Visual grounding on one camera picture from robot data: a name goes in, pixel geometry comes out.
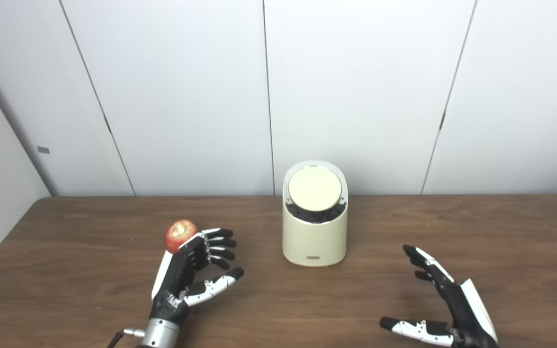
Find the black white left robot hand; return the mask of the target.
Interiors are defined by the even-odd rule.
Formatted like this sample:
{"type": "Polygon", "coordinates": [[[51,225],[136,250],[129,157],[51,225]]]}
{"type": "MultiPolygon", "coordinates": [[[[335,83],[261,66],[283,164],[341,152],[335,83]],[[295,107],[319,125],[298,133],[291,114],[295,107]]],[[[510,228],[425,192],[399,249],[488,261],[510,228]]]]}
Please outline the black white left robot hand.
{"type": "Polygon", "coordinates": [[[149,319],[183,325],[190,307],[208,301],[234,285],[245,271],[230,267],[235,259],[230,251],[237,245],[234,231],[214,228],[193,234],[177,243],[174,252],[166,251],[152,289],[149,319]],[[216,265],[223,275],[195,281],[195,275],[205,267],[216,265]]]}

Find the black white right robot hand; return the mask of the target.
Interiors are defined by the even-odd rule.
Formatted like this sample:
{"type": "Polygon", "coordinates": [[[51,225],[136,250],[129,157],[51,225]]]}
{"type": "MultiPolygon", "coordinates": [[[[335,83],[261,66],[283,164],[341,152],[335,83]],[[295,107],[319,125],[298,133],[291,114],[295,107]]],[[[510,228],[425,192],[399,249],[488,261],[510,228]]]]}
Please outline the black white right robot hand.
{"type": "Polygon", "coordinates": [[[419,247],[403,245],[415,276],[433,284],[446,302],[453,322],[414,321],[381,317],[380,327],[416,341],[447,348],[498,348],[497,332],[471,279],[462,284],[419,247]]]}

